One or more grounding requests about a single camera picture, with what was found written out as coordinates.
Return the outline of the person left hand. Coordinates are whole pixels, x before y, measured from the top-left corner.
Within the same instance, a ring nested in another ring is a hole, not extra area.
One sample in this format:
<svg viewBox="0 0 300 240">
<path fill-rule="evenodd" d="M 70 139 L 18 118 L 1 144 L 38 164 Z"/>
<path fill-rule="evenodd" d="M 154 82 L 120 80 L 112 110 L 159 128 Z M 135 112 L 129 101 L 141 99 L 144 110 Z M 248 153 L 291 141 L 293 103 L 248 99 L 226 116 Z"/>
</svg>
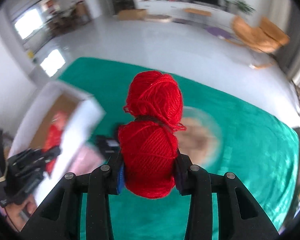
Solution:
<svg viewBox="0 0 300 240">
<path fill-rule="evenodd" d="M 21 231 L 26 221 L 20 216 L 20 213 L 25 209 L 30 216 L 37 209 L 37 203 L 32 194 L 30 194 L 21 205 L 14 203 L 8 204 L 5 208 L 6 220 L 8 224 L 15 230 Z"/>
</svg>

